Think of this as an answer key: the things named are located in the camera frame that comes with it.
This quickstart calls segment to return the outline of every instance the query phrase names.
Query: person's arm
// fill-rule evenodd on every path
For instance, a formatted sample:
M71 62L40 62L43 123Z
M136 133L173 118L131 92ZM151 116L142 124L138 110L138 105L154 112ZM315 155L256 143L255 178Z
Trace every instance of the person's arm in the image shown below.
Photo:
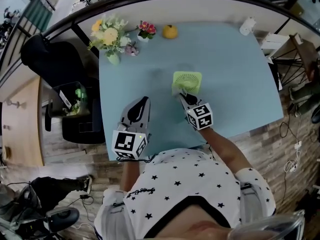
M232 173L235 174L243 168L252 167L245 155L235 144L216 133L210 127L199 130L199 133L223 160L226 166L229 167Z
M120 190L129 192L140 176L139 162L124 162Z

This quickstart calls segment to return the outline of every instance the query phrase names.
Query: pink flower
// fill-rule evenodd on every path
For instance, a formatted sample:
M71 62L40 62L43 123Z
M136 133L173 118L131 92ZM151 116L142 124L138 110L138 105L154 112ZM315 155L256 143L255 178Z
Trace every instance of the pink flower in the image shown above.
M142 23L139 25L139 29L145 31L148 26L149 26L149 23L148 23L148 22L142 21Z
M149 34L155 34L156 33L156 28L155 28L155 25L153 25L153 24L150 24L149 26L148 26L148 29L146 30Z

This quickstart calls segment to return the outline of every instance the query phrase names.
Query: light blue table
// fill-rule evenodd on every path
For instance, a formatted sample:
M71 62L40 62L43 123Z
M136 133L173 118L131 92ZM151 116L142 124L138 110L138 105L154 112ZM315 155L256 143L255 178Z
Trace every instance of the light blue table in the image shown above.
M224 23L181 23L177 27L178 38L165 39L162 26L157 26L158 34L152 40L138 43L140 54L122 54L118 66L100 53L101 109L110 160L116 159L111 142L122 110L143 96L151 100L152 134L144 156L205 143L172 97L175 71L202 73L198 95L210 103L213 127L225 137L283 117L276 84L253 34L243 36Z

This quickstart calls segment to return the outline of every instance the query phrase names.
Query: flower bouquet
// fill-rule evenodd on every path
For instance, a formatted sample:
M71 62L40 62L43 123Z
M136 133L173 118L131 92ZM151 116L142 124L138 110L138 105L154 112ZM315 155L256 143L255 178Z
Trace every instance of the flower bouquet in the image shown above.
M105 50L105 55L109 61L118 65L120 63L118 53L123 53L125 51L124 47L131 42L131 39L127 37L129 34L124 31L127 24L128 21L119 20L114 14L98 19L91 28L91 36L96 39L90 42L88 49L96 47L98 50Z
M149 24L146 21L140 21L140 24L137 26L139 29L139 33L137 34L137 37L142 42L148 42L149 39L154 38L154 35L157 32L157 29L155 25Z

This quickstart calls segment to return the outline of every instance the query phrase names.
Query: white t-shirt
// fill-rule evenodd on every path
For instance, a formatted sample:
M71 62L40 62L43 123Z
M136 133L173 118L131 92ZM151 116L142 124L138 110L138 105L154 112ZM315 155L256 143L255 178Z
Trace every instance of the white t-shirt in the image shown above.
M255 169L244 168L233 175L212 155L178 148L163 151L148 163L131 191L122 195L124 203L119 207L130 222L133 239L154 238L190 205L202 207L219 225L235 228L243 223L243 188L253 189L264 216L274 213L273 194ZM108 197L103 199L103 205L114 204L112 192L115 191L105 191L104 197ZM106 213L99 212L94 222L98 235L106 223L101 216Z

